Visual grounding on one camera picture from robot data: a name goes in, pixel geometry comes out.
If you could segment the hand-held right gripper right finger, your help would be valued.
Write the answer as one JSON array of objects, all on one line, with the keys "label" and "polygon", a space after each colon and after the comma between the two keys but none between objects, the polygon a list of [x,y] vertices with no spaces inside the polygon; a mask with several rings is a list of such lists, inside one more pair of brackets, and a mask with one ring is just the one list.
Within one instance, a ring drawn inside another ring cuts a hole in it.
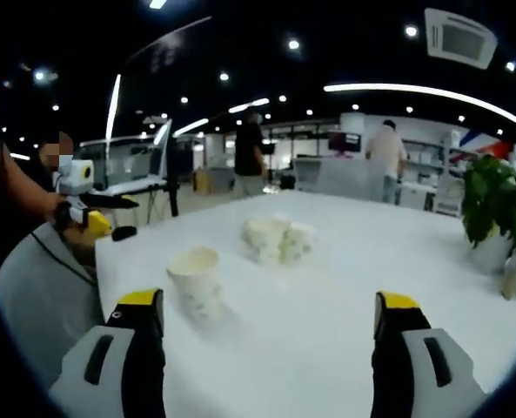
[{"label": "hand-held right gripper right finger", "polygon": [[373,339],[372,417],[469,417],[485,400],[471,357],[412,298],[376,293]]}]

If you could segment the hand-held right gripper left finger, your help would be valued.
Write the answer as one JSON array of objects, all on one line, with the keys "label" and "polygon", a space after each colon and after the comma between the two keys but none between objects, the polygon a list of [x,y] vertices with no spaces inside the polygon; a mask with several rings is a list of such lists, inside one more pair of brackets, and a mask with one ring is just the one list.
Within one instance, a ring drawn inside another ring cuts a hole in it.
[{"label": "hand-held right gripper left finger", "polygon": [[50,398],[66,417],[164,417],[163,291],[122,297],[63,357]]}]

